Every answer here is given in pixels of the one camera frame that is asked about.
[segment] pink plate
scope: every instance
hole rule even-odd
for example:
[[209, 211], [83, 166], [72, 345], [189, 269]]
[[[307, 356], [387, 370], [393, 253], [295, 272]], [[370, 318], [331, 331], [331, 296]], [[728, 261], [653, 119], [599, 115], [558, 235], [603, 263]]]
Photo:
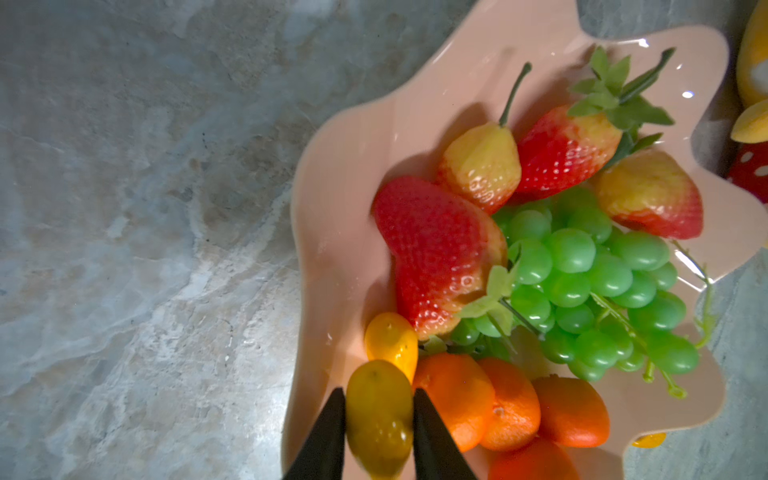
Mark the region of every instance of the pink plate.
[[[598, 41], [579, 27], [574, 0], [480, 0], [457, 31], [419, 73], [377, 101], [350, 108], [326, 122], [310, 141], [293, 184], [291, 217], [302, 273], [302, 323], [296, 371], [283, 430], [283, 467], [304, 442], [330, 391], [345, 386], [366, 355], [362, 336], [377, 313], [393, 310], [389, 251], [370, 216], [376, 191], [403, 174], [430, 178], [445, 146], [466, 129], [497, 118], [521, 66], [523, 82], [510, 124], [519, 137], [548, 109], [569, 101], [567, 86], [584, 77], [593, 45], [609, 54], [632, 54], [631, 76], [650, 68], [660, 53], [677, 53], [647, 91], [677, 121], [658, 145], [677, 159], [698, 185], [704, 232], [685, 242], [717, 280], [746, 262], [768, 237], [763, 206], [750, 194], [699, 167], [690, 136], [712, 100], [728, 63], [723, 36], [700, 26], [675, 28], [645, 38]], [[693, 311], [701, 282], [679, 261], [682, 281], [674, 291]], [[679, 328], [697, 338], [690, 318]], [[516, 359], [531, 378], [569, 375], [546, 362], [537, 343], [517, 332]], [[649, 432], [701, 425], [725, 399], [723, 378], [708, 350], [698, 369], [678, 381], [685, 400], [667, 394], [663, 380], [643, 382], [640, 373], [611, 370], [595, 384], [611, 414], [611, 437], [599, 449], [570, 449], [582, 478], [623, 478], [621, 459], [631, 441]], [[347, 452], [344, 478], [368, 478]], [[485, 479], [490, 454], [467, 454]], [[412, 461], [403, 472], [414, 477]]]

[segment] gray marble surface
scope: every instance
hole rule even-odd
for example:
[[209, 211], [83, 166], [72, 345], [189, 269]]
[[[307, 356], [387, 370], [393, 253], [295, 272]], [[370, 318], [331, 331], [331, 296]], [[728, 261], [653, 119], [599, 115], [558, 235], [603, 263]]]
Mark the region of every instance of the gray marble surface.
[[[754, 0], [581, 0], [617, 37]], [[0, 478], [279, 478], [296, 161], [471, 0], [0, 0]], [[725, 85], [694, 138], [727, 168]], [[768, 253], [724, 279], [723, 414], [627, 478], [768, 478]]]

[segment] wavy-edged plate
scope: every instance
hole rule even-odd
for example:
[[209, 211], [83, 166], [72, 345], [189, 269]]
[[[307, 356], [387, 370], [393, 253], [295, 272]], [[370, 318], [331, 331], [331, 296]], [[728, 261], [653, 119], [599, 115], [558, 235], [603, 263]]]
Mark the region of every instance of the wavy-edged plate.
[[[717, 280], [745, 263], [768, 237], [763, 206], [750, 194], [699, 167], [690, 136], [723, 79], [728, 48], [723, 36], [701, 26], [674, 28], [643, 38], [601, 41], [585, 34], [574, 0], [480, 0], [414, 78], [377, 101], [343, 111], [315, 134], [293, 184], [291, 218], [302, 274], [302, 319], [293, 388], [283, 430], [283, 468], [295, 458], [331, 390], [345, 386], [366, 361], [362, 337], [377, 313], [393, 310], [391, 258], [370, 206], [388, 179], [430, 178], [445, 146], [466, 129], [497, 118], [526, 61], [534, 65], [512, 108], [515, 136], [550, 108], [569, 101], [567, 86], [584, 77], [594, 44], [609, 55], [632, 55], [631, 76], [676, 54], [647, 98], [677, 121], [663, 131], [660, 148], [677, 159], [702, 193], [704, 231], [685, 242]], [[677, 260], [674, 291], [694, 310], [702, 284]], [[679, 333], [697, 338], [689, 318]], [[533, 376], [567, 369], [546, 362], [538, 344], [517, 332], [517, 363]], [[695, 372], [678, 377], [688, 391], [672, 398], [662, 379], [611, 370], [595, 388], [611, 415], [611, 437], [598, 449], [569, 449], [582, 478], [623, 478], [622, 455], [641, 434], [690, 428], [712, 419], [725, 400], [712, 355], [701, 352]], [[344, 478], [368, 478], [347, 449]], [[466, 454], [478, 478], [491, 454]], [[412, 463], [402, 477], [414, 477]]]

